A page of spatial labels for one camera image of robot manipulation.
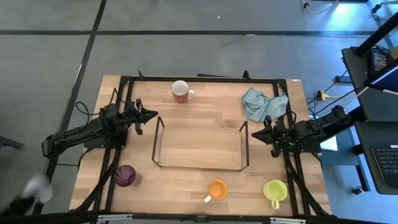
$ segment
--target teal cloth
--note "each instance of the teal cloth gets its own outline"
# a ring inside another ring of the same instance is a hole
[[[271,120],[286,113],[289,99],[285,94],[275,98],[266,97],[263,92],[251,88],[243,95],[243,111],[246,117],[255,122],[263,122],[267,115]]]

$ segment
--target orange mug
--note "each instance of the orange mug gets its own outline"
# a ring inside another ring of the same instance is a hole
[[[228,193],[228,187],[222,180],[212,180],[208,188],[209,195],[205,198],[205,202],[209,202],[211,199],[222,200]]]
[[[183,80],[178,80],[173,83],[172,93],[177,103],[186,103],[195,96],[195,90],[190,90],[188,83]]]

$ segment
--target lime green mug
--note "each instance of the lime green mug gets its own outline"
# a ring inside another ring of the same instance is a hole
[[[272,202],[273,209],[279,209],[279,202],[286,198],[286,185],[280,180],[272,180],[264,185],[262,193]]]

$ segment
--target orange cup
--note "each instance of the orange cup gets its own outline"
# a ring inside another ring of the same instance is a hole
[[[212,180],[208,188],[209,195],[205,198],[205,202],[209,202],[211,199],[222,200],[228,193],[228,187],[222,180]]]

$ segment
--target wooden table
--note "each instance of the wooden table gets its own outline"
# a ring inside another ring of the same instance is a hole
[[[109,103],[112,90],[119,86],[119,80],[120,76],[104,76],[95,111]],[[188,103],[179,105],[172,97],[171,84],[172,82],[136,81],[133,85],[132,100],[140,98],[145,108],[159,112],[166,126],[176,128],[240,128],[246,120],[241,97],[250,87],[262,91],[268,97],[274,96],[272,85],[266,83],[189,82],[190,88],[196,91],[196,96]],[[287,88],[290,105],[292,111],[297,114],[297,121],[308,119],[301,81],[287,80]],[[289,195],[280,203],[280,209],[274,210],[271,202],[262,194],[262,186],[274,179],[285,182],[287,186],[283,155],[272,158],[271,146],[266,146],[250,136],[263,128],[262,123],[248,122],[250,166],[242,172],[158,167],[151,161],[155,126],[154,118],[145,126],[142,125],[142,136],[138,136],[133,129],[129,130],[119,165],[132,165],[141,174],[142,182],[137,187],[115,186],[112,212],[292,215]],[[79,206],[97,184],[103,154],[104,149],[94,149],[82,159],[70,208]],[[330,212],[319,161],[306,153],[301,155],[301,159],[307,188],[323,209]],[[227,183],[228,195],[224,200],[203,203],[207,196],[208,183],[213,179],[222,179]],[[105,186],[100,208],[104,208],[107,191],[108,187]],[[295,192],[299,211],[303,213],[297,186]]]

